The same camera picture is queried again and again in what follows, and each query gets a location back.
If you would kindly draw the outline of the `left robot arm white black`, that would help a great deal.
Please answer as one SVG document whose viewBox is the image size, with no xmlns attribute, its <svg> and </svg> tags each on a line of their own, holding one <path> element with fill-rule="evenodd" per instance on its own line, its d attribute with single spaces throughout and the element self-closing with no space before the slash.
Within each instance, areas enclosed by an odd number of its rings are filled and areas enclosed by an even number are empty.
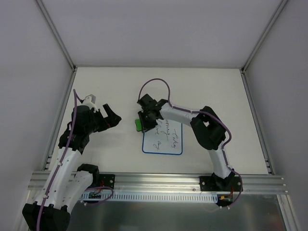
<svg viewBox="0 0 308 231">
<path fill-rule="evenodd" d="M 72 121 L 60 136 L 57 159 L 42 191 L 33 203 L 24 205 L 22 214 L 30 230 L 67 230 L 71 212 L 82 193 L 88 187 L 99 186 L 100 174 L 95 165 L 82 164 L 73 181 L 69 179 L 90 141 L 90 135 L 113 128 L 121 121 L 108 104 L 103 108 L 106 117 L 92 103 L 83 102 L 74 107 Z"/>
</svg>

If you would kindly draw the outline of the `blue framed whiteboard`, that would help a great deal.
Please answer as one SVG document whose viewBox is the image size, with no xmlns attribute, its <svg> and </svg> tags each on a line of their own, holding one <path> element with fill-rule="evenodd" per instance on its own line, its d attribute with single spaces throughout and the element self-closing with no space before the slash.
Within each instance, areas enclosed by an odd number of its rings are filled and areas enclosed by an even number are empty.
<svg viewBox="0 0 308 231">
<path fill-rule="evenodd" d="M 143 134 L 142 151 L 146 154 L 181 155 L 183 125 L 173 120 L 157 120 L 154 129 Z"/>
</svg>

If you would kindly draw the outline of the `green whiteboard eraser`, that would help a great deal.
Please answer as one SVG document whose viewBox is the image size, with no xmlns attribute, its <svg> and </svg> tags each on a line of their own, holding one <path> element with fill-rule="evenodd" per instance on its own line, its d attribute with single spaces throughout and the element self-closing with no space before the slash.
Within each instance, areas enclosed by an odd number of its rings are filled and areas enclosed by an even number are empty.
<svg viewBox="0 0 308 231">
<path fill-rule="evenodd" d="M 140 119 L 135 120 L 135 126 L 136 126 L 136 131 L 141 132 L 142 131 L 142 124 Z"/>
</svg>

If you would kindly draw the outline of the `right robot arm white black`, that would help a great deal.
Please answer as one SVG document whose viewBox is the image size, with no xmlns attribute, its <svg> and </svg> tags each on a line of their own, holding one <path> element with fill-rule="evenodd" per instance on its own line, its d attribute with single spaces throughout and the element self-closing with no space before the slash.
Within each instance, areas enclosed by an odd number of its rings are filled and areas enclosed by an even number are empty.
<svg viewBox="0 0 308 231">
<path fill-rule="evenodd" d="M 243 191 L 243 180 L 239 173 L 230 167 L 225 146 L 231 141 L 231 132 L 219 119 L 213 109 L 192 110 L 172 105 L 161 99 L 156 101 L 149 94 L 139 98 L 138 112 L 143 133 L 154 129 L 158 120 L 171 120 L 189 126 L 198 144 L 209 152 L 213 173 L 210 177 L 199 177 L 201 191 L 239 192 Z"/>
</svg>

